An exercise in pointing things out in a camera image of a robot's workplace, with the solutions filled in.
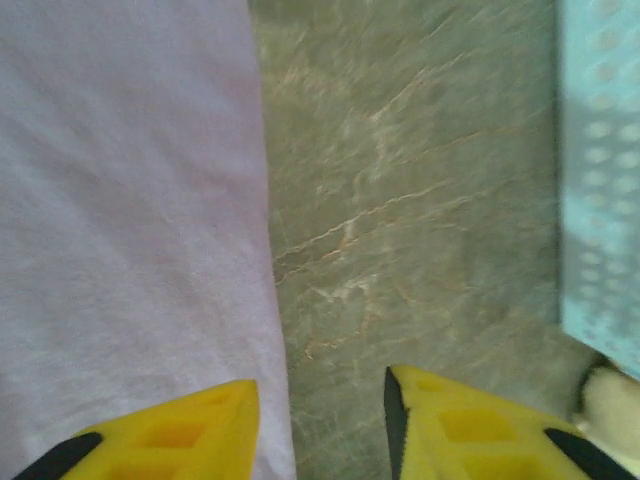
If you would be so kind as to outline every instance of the marble floor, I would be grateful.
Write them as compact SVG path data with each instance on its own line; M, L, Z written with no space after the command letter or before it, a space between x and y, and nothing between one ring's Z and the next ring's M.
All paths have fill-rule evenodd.
M551 0L252 0L301 479L387 479L384 368L564 415Z

